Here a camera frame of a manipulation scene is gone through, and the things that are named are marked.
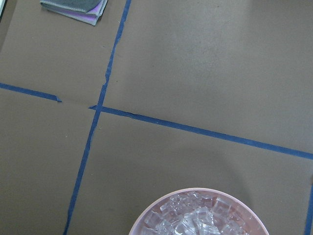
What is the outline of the clear ice cubes pile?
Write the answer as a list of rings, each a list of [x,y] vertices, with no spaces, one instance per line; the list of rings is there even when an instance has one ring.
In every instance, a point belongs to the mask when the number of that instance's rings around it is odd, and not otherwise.
[[[207,192],[170,196],[144,216],[141,235],[249,235],[251,227],[231,202]]]

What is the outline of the pink bowl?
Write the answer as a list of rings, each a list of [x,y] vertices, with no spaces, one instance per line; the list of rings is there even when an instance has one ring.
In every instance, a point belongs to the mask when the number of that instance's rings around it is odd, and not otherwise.
[[[232,207],[234,207],[235,211],[238,212],[242,218],[244,219],[244,222],[246,222],[251,227],[251,234],[250,235],[267,235],[268,231],[265,228],[262,221],[258,218],[258,216],[244,203],[242,203],[240,200],[236,199],[233,196],[230,196],[226,193],[223,193],[218,190],[214,189],[208,189],[208,188],[186,188],[174,191],[172,193],[169,193],[155,202],[153,202],[136,220],[133,227],[130,230],[130,234],[132,235],[140,235],[140,229],[143,228],[143,219],[144,216],[147,215],[149,211],[152,209],[157,209],[159,206],[161,206],[163,203],[165,203],[170,196],[173,196],[176,193],[186,193],[189,191],[199,191],[199,192],[207,192],[210,195],[213,195],[215,197],[222,197],[226,200],[229,200],[231,202]]]

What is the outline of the folded grey cloth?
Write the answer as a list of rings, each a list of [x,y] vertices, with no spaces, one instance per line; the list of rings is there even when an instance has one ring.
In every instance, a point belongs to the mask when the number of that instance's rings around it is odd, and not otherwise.
[[[49,11],[95,26],[107,2],[107,0],[41,0],[40,4]]]

